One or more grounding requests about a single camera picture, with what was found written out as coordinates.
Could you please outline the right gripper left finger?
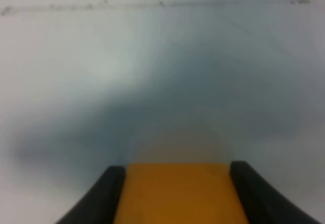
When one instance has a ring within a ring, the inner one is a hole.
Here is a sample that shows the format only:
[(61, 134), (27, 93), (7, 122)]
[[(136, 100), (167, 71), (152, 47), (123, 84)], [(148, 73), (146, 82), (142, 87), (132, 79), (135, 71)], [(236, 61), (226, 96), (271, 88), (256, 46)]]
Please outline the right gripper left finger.
[(123, 166), (110, 166), (57, 223), (113, 223), (126, 178)]

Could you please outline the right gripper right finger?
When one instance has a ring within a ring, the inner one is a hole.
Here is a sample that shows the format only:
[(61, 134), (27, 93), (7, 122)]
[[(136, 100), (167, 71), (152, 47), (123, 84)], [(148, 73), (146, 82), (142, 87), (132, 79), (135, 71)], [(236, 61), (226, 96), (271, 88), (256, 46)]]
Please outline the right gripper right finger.
[(319, 223), (278, 192), (247, 162), (231, 162), (230, 177), (249, 223)]

